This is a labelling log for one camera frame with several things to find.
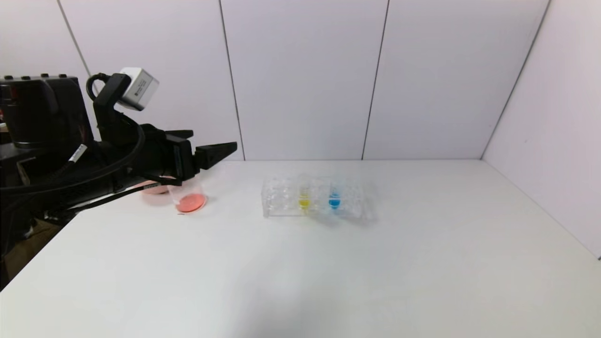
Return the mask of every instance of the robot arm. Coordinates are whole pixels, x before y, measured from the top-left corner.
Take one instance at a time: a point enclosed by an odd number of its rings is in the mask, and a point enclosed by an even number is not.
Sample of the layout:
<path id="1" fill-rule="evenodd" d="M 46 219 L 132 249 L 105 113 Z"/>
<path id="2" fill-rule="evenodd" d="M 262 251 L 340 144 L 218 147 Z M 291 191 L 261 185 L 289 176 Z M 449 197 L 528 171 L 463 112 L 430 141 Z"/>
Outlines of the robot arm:
<path id="1" fill-rule="evenodd" d="M 105 83 L 97 97 L 91 92 L 95 80 Z M 34 218 L 53 215 L 64 224 L 83 210 L 73 206 L 109 194 L 89 206 L 115 200 L 132 191 L 126 188 L 149 179 L 181 185 L 237 150 L 231 142 L 196 147 L 193 153 L 188 140 L 192 131 L 137 124 L 115 110 L 116 103 L 144 109 L 157 86 L 142 69 L 92 76 L 86 87 L 102 138 L 97 142 L 77 78 L 42 74 L 0 80 L 0 109 L 11 138 L 0 148 L 2 256 L 23 238 Z M 87 150 L 70 161 L 81 145 Z"/>

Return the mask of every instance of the yellow liquid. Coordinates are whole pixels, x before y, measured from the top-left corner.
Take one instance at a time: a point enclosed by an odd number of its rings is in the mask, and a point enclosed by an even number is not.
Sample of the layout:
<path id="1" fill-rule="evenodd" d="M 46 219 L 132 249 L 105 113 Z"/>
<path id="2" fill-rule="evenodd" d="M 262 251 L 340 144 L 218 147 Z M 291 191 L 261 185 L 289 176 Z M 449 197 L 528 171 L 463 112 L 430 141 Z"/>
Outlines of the yellow liquid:
<path id="1" fill-rule="evenodd" d="M 308 195 L 300 194 L 299 195 L 299 206 L 302 210 L 309 209 L 309 205 L 311 205 L 311 200 Z"/>

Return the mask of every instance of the panel seam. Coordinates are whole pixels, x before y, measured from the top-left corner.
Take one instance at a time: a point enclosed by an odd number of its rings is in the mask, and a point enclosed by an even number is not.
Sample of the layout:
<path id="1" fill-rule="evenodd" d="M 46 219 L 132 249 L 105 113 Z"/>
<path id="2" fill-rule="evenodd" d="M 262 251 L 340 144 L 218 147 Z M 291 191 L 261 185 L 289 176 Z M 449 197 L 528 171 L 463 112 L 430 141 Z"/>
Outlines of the panel seam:
<path id="1" fill-rule="evenodd" d="M 236 86 L 234 86 L 234 74 L 231 70 L 230 47 L 227 43 L 227 33 L 225 32 L 224 9 L 221 4 L 221 0 L 219 0 L 219 13 L 221 14 L 221 26 L 224 31 L 225 52 L 227 54 L 227 63 L 228 63 L 228 67 L 230 68 L 231 90 L 234 93 L 234 106 L 236 107 L 236 119 L 238 120 L 238 132 L 240 133 L 240 147 L 242 148 L 242 159 L 244 161 L 246 161 L 246 153 L 244 152 L 244 141 L 242 141 L 242 125 L 240 124 L 240 114 L 238 112 L 238 100 L 236 98 Z"/>
<path id="2" fill-rule="evenodd" d="M 75 39 L 75 35 L 73 34 L 73 30 L 71 29 L 71 24 L 69 24 L 69 20 L 67 20 L 67 15 L 65 14 L 65 10 L 63 9 L 61 0 L 56 0 L 56 3 L 58 4 L 58 8 L 61 10 L 61 14 L 63 15 L 63 20 L 65 21 L 65 25 L 67 25 L 69 35 L 71 35 L 71 40 L 73 41 L 73 44 L 75 45 L 75 49 L 77 49 L 79 58 L 81 59 L 81 62 L 84 64 L 85 72 L 88 73 L 88 77 L 90 77 L 90 76 L 92 76 L 92 74 L 90 73 L 88 64 L 85 62 L 84 55 L 82 54 L 81 49 L 79 48 L 79 44 L 77 43 L 77 40 Z"/>
<path id="3" fill-rule="evenodd" d="M 371 100 L 370 100 L 370 110 L 367 114 L 367 126 L 365 127 L 365 138 L 363 139 L 363 151 L 361 152 L 361 160 L 365 156 L 365 145 L 367 144 L 367 132 L 370 130 L 370 119 L 371 119 L 371 107 L 374 104 L 374 94 L 376 92 L 376 80 L 377 80 L 377 72 L 380 68 L 380 57 L 382 56 L 382 45 L 384 44 L 384 32 L 386 32 L 386 21 L 388 20 L 388 7 L 390 7 L 390 0 L 386 3 L 386 13 L 384 14 L 384 26 L 382 27 L 382 39 L 380 40 L 380 52 L 377 55 L 377 64 L 376 64 L 376 75 L 374 76 L 374 85 L 371 90 Z"/>
<path id="4" fill-rule="evenodd" d="M 511 100 L 511 96 L 513 95 L 513 92 L 514 92 L 514 90 L 517 87 L 517 83 L 519 82 L 520 77 L 522 76 L 522 72 L 523 72 L 524 68 L 526 67 L 526 63 L 528 62 L 528 58 L 530 57 L 530 53 L 532 52 L 532 48 L 534 47 L 534 43 L 536 42 L 536 39 L 538 38 L 538 33 L 540 32 L 540 28 L 543 26 L 543 22 L 545 21 L 545 18 L 547 16 L 547 11 L 549 10 L 549 6 L 551 5 L 551 1 L 552 0 L 548 0 L 547 6 L 545 6 L 545 11 L 543 12 L 543 15 L 542 15 L 542 17 L 540 19 L 540 23 L 538 25 L 538 28 L 536 29 L 536 33 L 534 34 L 534 38 L 532 39 L 532 43 L 530 44 L 530 48 L 528 49 L 528 53 L 526 54 L 526 58 L 524 59 L 524 63 L 522 64 L 522 67 L 520 68 L 520 72 L 517 74 L 516 82 L 514 82 L 513 87 L 511 88 L 511 91 L 509 92 L 509 96 L 507 97 L 507 101 L 505 101 L 505 105 L 503 106 L 503 110 L 501 111 L 501 115 L 499 115 L 499 119 L 497 119 L 495 127 L 492 129 L 492 133 L 490 133 L 489 140 L 486 143 L 486 146 L 484 146 L 484 150 L 482 151 L 482 155 L 480 156 L 481 160 L 484 159 L 484 154 L 486 153 L 486 150 L 490 146 L 490 142 L 492 141 L 492 138 L 495 135 L 496 129 L 499 127 L 501 119 L 503 118 L 503 114 L 505 114 L 505 110 L 507 109 L 507 105 L 509 104 L 509 101 Z"/>

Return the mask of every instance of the clear plastic cup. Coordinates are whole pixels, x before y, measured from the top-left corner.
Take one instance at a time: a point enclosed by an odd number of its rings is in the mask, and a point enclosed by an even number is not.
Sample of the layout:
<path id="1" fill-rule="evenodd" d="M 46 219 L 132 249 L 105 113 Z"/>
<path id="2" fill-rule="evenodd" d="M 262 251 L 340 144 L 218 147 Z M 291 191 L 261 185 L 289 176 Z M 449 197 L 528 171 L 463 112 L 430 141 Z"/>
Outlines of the clear plastic cup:
<path id="1" fill-rule="evenodd" d="M 193 212 L 207 203 L 198 177 L 182 182 L 181 186 L 170 185 L 168 188 L 173 204 L 179 212 Z"/>

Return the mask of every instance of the white table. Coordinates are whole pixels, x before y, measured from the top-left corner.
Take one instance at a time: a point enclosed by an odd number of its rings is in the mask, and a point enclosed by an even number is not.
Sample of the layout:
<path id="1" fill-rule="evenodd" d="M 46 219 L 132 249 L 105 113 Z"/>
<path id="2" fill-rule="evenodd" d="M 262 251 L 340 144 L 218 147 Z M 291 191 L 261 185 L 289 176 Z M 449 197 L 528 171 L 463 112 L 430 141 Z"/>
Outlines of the white table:
<path id="1" fill-rule="evenodd" d="M 356 174 L 365 224 L 264 219 L 264 177 Z M 178 215 L 77 216 L 0 293 L 13 337 L 601 337 L 601 262 L 481 161 L 224 162 Z"/>

